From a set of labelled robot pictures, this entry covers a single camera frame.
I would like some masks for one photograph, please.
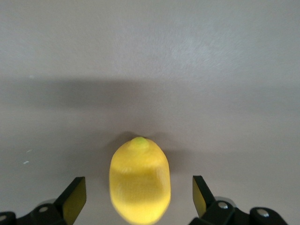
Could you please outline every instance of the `yellow lemon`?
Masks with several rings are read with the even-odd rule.
[[[156,223],[171,199],[170,171],[163,151],[149,139],[136,137],[112,157],[109,170],[111,201],[129,223]]]

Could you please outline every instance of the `lemon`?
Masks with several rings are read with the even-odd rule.
[[[116,211],[129,223],[156,223],[171,200],[167,158],[153,141],[136,137],[112,157],[109,189]]]

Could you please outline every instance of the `metal bolt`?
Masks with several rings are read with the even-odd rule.
[[[218,206],[224,210],[228,209],[228,205],[225,202],[219,202]]]
[[[3,221],[3,220],[6,220],[7,216],[6,215],[2,215],[0,216],[0,222]]]
[[[39,212],[46,212],[48,210],[48,207],[42,207],[42,208],[40,208],[38,211]]]
[[[258,214],[261,215],[262,217],[269,217],[270,215],[268,214],[268,212],[264,209],[258,209],[257,210]]]

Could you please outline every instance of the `screw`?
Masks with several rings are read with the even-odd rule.
[[[257,210],[258,214],[261,215],[262,217],[269,217],[269,214],[266,210],[264,209],[258,209]]]
[[[219,202],[218,206],[224,210],[228,209],[228,205],[225,202]]]
[[[0,216],[0,222],[3,221],[3,220],[6,220],[7,216],[6,215],[2,215]]]
[[[42,207],[42,208],[40,208],[38,211],[39,212],[46,212],[48,210],[48,207]]]

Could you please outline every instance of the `white surface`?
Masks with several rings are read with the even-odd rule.
[[[245,212],[300,208],[300,1],[0,1],[0,211],[86,176],[76,225],[126,224],[108,193],[135,135],[166,152],[188,224],[192,175]]]

